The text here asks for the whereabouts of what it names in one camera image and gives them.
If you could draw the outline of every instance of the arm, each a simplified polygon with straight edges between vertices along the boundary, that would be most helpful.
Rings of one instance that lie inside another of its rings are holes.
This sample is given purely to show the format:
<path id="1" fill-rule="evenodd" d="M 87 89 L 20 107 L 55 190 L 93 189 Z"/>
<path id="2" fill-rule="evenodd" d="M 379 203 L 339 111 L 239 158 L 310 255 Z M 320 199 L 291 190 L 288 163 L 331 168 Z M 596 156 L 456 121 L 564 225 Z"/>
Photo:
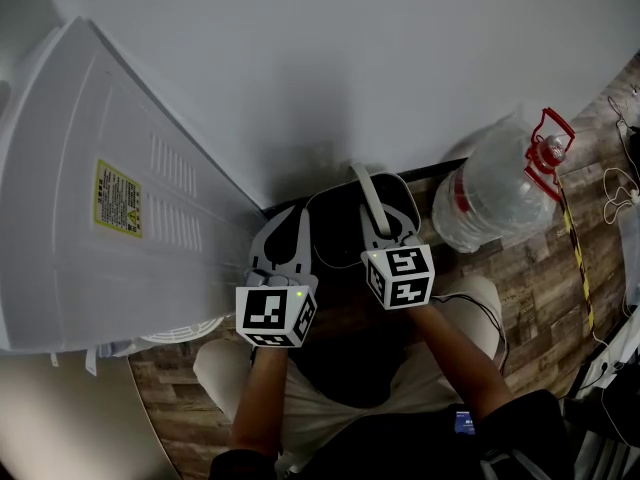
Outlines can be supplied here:
<path id="1" fill-rule="evenodd" d="M 514 399 L 491 359 L 433 306 L 409 309 L 444 376 L 476 423 Z"/>
<path id="2" fill-rule="evenodd" d="M 288 350 L 259 348 L 231 428 L 231 450 L 278 457 Z"/>

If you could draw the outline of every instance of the person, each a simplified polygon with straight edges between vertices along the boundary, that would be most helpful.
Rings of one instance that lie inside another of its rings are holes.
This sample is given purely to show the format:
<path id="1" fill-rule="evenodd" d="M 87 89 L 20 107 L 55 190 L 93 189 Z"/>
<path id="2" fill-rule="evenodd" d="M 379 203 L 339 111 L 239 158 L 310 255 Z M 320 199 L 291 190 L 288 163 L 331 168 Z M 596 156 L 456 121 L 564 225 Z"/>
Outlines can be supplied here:
<path id="1" fill-rule="evenodd" d="M 488 279 L 467 277 L 450 290 L 484 304 L 501 325 Z M 547 391 L 514 396 L 491 359 L 500 336 L 487 315 L 464 299 L 407 311 L 424 342 L 408 347 L 389 398 L 373 409 L 324 397 L 287 349 L 259 348 L 250 367 L 248 344 L 203 346 L 194 371 L 233 421 L 210 478 L 573 478 L 557 400 Z"/>

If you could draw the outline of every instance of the sleeve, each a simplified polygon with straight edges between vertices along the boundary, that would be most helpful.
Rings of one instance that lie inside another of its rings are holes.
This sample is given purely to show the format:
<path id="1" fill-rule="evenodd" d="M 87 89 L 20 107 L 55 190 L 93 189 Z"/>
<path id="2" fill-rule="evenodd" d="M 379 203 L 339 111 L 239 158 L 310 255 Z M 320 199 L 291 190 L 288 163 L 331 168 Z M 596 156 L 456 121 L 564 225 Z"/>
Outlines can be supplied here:
<path id="1" fill-rule="evenodd" d="M 477 435 L 485 453 L 517 450 L 553 480 L 574 477 L 560 406 L 548 391 L 503 405 L 478 425 Z"/>
<path id="2" fill-rule="evenodd" d="M 231 450 L 211 463 L 209 480 L 275 480 L 273 460 L 252 450 Z"/>

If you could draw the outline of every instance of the white pants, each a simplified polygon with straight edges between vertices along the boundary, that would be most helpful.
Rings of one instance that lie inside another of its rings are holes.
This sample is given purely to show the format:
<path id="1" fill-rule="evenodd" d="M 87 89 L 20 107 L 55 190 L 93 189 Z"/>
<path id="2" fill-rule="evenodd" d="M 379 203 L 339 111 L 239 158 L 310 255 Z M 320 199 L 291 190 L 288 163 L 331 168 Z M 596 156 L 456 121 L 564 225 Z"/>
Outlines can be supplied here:
<path id="1" fill-rule="evenodd" d="M 488 279 L 466 277 L 447 292 L 470 295 L 489 308 L 502 325 L 498 292 Z M 436 305 L 485 354 L 495 356 L 500 334 L 478 306 L 463 299 Z M 193 366 L 202 387 L 231 421 L 249 376 L 250 350 L 251 346 L 244 342 L 211 341 L 200 349 Z M 289 464 L 302 467 L 318 449 L 362 416 L 432 412 L 460 402 L 426 344 L 411 345 L 406 355 L 391 382 L 389 398 L 371 409 L 357 409 L 328 399 L 289 360 L 282 427 L 282 446 Z"/>

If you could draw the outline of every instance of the wooden floor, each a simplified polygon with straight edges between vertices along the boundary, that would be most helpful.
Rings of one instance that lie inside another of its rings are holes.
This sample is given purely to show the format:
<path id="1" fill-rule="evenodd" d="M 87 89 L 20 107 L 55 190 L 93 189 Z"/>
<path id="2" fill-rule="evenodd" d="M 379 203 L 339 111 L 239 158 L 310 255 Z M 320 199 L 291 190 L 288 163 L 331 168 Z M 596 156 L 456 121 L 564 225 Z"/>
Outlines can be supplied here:
<path id="1" fill-rule="evenodd" d="M 591 287 L 595 332 L 601 338 L 624 318 L 621 244 L 617 225 L 609 226 L 602 219 L 606 201 L 602 174 L 607 167 L 629 171 L 614 125 L 618 117 L 607 96 L 618 101 L 629 124 L 638 124 L 640 95 L 638 101 L 631 96 L 630 83 L 640 84 L 640 57 L 572 121 L 577 138 L 561 170 Z M 508 384 L 517 393 L 549 389 L 563 395 L 596 343 L 588 330 L 582 283 L 560 211 L 551 229 L 526 242 L 496 241 L 475 254 L 458 254 L 441 242 L 429 220 L 440 179 L 409 184 L 422 216 L 421 236 L 432 246 L 438 272 L 436 289 L 471 273 L 492 279 L 502 301 L 510 345 L 504 371 Z M 621 181 L 612 175 L 610 186 Z M 396 323 L 364 288 L 364 274 L 356 271 L 351 275 L 360 280 L 361 289 L 352 289 L 346 274 L 321 277 L 321 311 L 309 343 L 322 344 L 363 328 L 388 329 Z M 229 422 L 198 385 L 191 369 L 202 344 L 219 337 L 238 339 L 233 319 L 225 320 L 204 339 L 156 347 L 130 358 L 151 422 L 184 479 L 207 478 L 211 460 L 225 450 Z"/>

